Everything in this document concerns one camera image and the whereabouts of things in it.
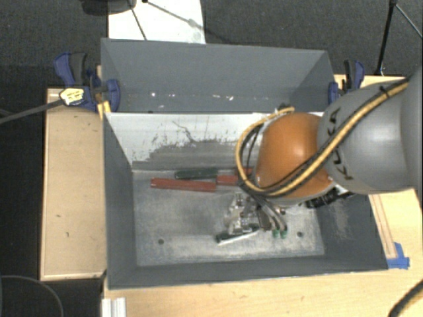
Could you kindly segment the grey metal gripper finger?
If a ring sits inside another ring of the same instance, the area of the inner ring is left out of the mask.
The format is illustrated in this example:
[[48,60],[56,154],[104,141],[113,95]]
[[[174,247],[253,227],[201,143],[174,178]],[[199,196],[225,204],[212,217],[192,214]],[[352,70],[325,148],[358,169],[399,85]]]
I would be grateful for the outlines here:
[[258,225],[249,225],[247,229],[241,229],[238,232],[228,232],[228,231],[226,231],[226,232],[228,234],[242,234],[242,233],[247,233],[247,232],[256,231],[256,230],[260,230],[260,227]]
[[227,232],[223,232],[221,234],[218,234],[217,236],[217,245],[224,246],[228,244],[233,244],[235,242],[244,241],[252,236],[256,236],[258,233],[258,230],[242,234],[228,234]]

